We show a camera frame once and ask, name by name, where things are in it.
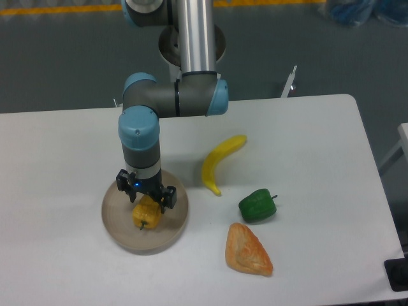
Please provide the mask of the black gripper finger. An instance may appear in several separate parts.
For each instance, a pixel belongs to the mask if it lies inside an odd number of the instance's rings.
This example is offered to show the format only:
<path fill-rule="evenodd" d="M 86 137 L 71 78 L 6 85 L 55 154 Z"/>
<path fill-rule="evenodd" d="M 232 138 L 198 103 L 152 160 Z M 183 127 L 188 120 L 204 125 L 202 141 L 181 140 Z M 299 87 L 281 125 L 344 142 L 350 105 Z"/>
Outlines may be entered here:
<path fill-rule="evenodd" d="M 116 176 L 117 189 L 125 192 L 129 196 L 131 203 L 135 202 L 138 192 L 138 182 L 134 173 L 128 173 L 127 170 L 121 169 Z"/>
<path fill-rule="evenodd" d="M 167 208 L 174 208 L 177 201 L 177 189 L 174 186 L 160 185 L 152 191 L 152 199 L 159 204 L 160 212 L 164 214 Z"/>

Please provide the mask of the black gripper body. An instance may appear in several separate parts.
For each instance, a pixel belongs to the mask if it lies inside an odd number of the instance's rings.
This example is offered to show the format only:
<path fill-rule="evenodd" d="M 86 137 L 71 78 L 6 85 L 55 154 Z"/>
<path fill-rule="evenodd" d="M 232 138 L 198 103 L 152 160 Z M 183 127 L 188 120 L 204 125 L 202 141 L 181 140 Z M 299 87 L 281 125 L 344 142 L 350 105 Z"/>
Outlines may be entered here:
<path fill-rule="evenodd" d="M 128 175 L 130 191 L 128 196 L 130 200 L 136 199 L 137 193 L 147 194 L 157 200 L 162 196 L 162 173 L 159 171 L 151 178 L 136 178 L 134 173 Z"/>

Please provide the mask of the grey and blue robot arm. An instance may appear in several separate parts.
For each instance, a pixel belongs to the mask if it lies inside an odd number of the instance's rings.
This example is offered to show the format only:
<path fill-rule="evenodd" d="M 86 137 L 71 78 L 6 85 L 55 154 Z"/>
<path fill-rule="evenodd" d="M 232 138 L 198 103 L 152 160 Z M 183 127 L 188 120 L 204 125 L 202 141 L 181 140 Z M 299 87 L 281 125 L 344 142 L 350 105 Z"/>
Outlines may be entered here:
<path fill-rule="evenodd" d="M 162 212 L 172 209 L 177 190 L 162 184 L 159 120 L 226 113 L 228 85 L 217 76 L 212 1 L 123 1 L 125 17 L 137 26 L 173 26 L 178 32 L 181 77 L 159 84 L 147 73 L 134 73 L 124 84 L 118 134 L 126 169 L 117 188 L 131 201 L 150 196 Z"/>

